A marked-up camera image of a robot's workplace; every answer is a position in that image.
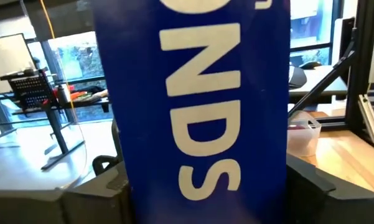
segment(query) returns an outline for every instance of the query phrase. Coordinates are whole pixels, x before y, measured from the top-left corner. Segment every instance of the white lettering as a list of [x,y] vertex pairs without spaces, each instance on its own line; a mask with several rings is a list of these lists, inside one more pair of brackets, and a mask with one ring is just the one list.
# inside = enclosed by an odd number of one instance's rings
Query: white lettering
[[212,12],[225,6],[230,1],[231,0],[161,0],[169,9],[184,14]]
[[[224,152],[235,143],[239,135],[240,113],[240,100],[170,110],[175,143],[183,153],[190,156],[212,156]],[[225,132],[221,137],[206,142],[191,139],[188,124],[217,119],[226,119]]]
[[166,79],[167,95],[182,96],[241,86],[240,71],[201,75],[240,43],[239,24],[161,30],[159,37],[162,50],[206,47]]
[[241,182],[241,168],[233,159],[223,159],[214,163],[207,172],[201,188],[195,188],[192,184],[193,167],[181,166],[179,172],[179,187],[185,198],[193,201],[203,200],[209,197],[216,188],[218,178],[223,173],[228,174],[228,190],[236,191]]
[[267,1],[256,0],[256,9],[269,9],[272,4],[273,4],[273,0],[267,0]]

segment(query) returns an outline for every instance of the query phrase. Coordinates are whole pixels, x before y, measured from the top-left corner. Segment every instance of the wooden table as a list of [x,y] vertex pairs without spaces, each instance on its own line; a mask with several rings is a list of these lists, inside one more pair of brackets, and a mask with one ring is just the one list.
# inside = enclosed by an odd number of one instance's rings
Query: wooden table
[[321,133],[317,154],[301,159],[374,192],[374,148],[351,131]]

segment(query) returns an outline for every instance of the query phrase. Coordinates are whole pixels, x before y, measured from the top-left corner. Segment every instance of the white plastic bin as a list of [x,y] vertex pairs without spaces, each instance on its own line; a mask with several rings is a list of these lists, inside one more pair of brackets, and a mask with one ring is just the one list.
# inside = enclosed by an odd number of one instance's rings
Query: white plastic bin
[[288,127],[288,153],[308,157],[316,154],[321,124],[304,111]]

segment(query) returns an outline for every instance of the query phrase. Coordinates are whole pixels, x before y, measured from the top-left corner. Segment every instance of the whiteboard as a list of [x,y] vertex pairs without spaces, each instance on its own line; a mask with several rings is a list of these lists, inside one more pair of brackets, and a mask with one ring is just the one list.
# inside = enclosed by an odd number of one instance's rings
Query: whiteboard
[[[35,69],[33,59],[22,34],[0,37],[0,77],[23,71],[26,68]],[[0,93],[11,91],[7,81],[0,81]]]

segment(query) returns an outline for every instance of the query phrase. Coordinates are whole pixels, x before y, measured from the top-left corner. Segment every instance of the white desk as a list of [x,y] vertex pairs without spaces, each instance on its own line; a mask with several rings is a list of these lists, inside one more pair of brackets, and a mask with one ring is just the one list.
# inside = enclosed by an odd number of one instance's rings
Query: white desk
[[[290,90],[289,96],[303,97],[309,91],[311,91],[331,70],[333,69],[330,65],[316,67],[314,70],[305,70],[307,77],[307,83],[301,88]],[[347,85],[344,81],[338,77],[336,80],[330,84],[322,93],[321,96],[332,96],[332,95],[346,95]]]

